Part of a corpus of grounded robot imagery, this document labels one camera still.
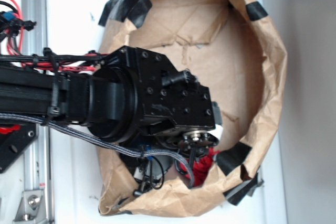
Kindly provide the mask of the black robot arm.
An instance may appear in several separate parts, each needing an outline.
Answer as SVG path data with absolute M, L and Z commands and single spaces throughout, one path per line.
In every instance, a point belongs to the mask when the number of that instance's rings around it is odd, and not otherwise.
M 1 112 L 42 122 L 86 126 L 92 135 L 130 148 L 152 145 L 198 157 L 219 143 L 220 111 L 209 89 L 167 56 L 124 46 L 92 56 L 93 74 L 54 75 L 1 67 Z

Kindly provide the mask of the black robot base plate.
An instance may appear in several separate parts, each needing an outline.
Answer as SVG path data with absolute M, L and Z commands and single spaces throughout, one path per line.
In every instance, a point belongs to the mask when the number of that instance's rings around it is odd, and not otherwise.
M 1 125 L 1 174 L 13 165 L 36 137 L 35 124 Z

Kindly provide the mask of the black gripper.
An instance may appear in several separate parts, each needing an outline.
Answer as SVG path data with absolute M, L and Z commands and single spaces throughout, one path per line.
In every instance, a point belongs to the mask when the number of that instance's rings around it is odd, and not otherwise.
M 116 90 L 108 138 L 124 142 L 142 135 L 184 156 L 205 156 L 218 145 L 214 130 L 222 119 L 209 88 L 167 56 L 124 46 L 104 57 L 101 75 Z

